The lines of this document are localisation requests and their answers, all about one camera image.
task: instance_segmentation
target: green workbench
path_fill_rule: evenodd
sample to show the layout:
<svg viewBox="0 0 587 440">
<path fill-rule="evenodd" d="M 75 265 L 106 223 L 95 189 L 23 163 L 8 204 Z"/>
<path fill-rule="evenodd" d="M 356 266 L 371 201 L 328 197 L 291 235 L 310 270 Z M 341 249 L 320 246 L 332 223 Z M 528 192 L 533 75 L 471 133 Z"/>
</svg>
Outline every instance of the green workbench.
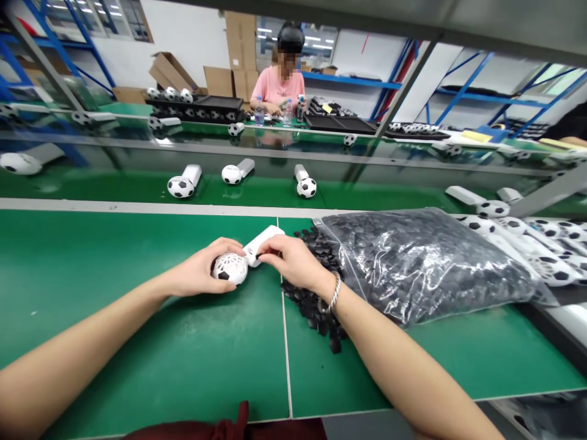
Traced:
<svg viewBox="0 0 587 440">
<path fill-rule="evenodd" d="M 0 224 L 8 226 L 0 230 L 1 368 L 218 236 L 246 243 L 270 224 L 291 234 L 311 222 L 106 209 L 0 210 Z M 587 387 L 510 306 L 438 320 L 409 333 L 473 399 Z M 168 302 L 47 438 L 234 418 L 245 399 L 252 421 L 388 408 L 352 343 L 342 345 L 342 353 L 333 355 L 328 339 L 310 330 L 282 296 L 279 274 L 262 265 L 231 294 Z"/>
</svg>

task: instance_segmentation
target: hand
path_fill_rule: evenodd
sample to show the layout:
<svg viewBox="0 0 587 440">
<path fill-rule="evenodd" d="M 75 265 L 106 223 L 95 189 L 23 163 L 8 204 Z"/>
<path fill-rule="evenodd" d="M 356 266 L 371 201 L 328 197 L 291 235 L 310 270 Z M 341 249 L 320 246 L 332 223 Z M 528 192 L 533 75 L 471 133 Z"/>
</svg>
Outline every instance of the hand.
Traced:
<svg viewBox="0 0 587 440">
<path fill-rule="evenodd" d="M 245 256 L 242 244 L 236 240 L 221 237 L 157 278 L 163 281 L 165 289 L 172 296 L 232 292 L 237 288 L 234 283 L 212 278 L 210 274 L 214 260 L 227 252 Z"/>
<path fill-rule="evenodd" d="M 264 103 L 264 106 L 267 113 L 275 116 L 281 116 L 281 109 L 279 106 L 271 103 Z"/>
<path fill-rule="evenodd" d="M 259 257 L 276 268 L 291 284 L 324 297 L 332 295 L 336 279 L 310 253 L 299 238 L 275 235 L 261 244 Z"/>
</svg>

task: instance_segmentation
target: forearm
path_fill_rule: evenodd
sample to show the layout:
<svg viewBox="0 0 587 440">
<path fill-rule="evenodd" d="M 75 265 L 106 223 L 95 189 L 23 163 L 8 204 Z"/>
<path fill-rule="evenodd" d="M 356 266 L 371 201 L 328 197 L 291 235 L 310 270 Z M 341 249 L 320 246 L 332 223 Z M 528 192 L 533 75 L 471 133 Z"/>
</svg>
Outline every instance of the forearm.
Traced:
<svg viewBox="0 0 587 440">
<path fill-rule="evenodd" d="M 161 307 L 155 278 L 0 371 L 0 437 L 38 438 Z"/>
<path fill-rule="evenodd" d="M 330 302 L 334 280 L 321 290 Z M 430 355 L 344 284 L 334 311 L 379 388 L 417 432 L 434 439 L 502 439 Z"/>
</svg>

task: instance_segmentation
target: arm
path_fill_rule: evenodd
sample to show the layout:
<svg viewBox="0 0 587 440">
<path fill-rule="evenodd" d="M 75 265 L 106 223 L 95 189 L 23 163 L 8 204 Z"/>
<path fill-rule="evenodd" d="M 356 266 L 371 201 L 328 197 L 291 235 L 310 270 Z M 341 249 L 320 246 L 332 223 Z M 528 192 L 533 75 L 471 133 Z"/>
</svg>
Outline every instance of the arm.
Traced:
<svg viewBox="0 0 587 440">
<path fill-rule="evenodd" d="M 210 276 L 225 252 L 244 255 L 239 243 L 219 238 L 1 370 L 0 438 L 39 438 L 170 296 L 234 290 Z"/>
<path fill-rule="evenodd" d="M 281 252 L 282 258 L 275 255 Z M 259 259 L 289 282 L 330 303 L 336 279 L 298 238 L 276 235 Z M 461 387 L 407 333 L 346 285 L 334 310 L 371 377 L 420 439 L 485 440 L 503 437 Z"/>
</svg>

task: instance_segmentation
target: black hair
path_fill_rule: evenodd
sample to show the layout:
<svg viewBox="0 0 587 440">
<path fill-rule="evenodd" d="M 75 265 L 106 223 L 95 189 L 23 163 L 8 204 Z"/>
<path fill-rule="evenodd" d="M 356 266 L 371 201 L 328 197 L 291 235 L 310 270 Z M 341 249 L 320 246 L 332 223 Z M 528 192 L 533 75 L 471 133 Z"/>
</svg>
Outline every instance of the black hair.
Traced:
<svg viewBox="0 0 587 440">
<path fill-rule="evenodd" d="M 300 54 L 305 41 L 301 25 L 286 21 L 277 35 L 277 49 L 285 53 Z"/>
</svg>

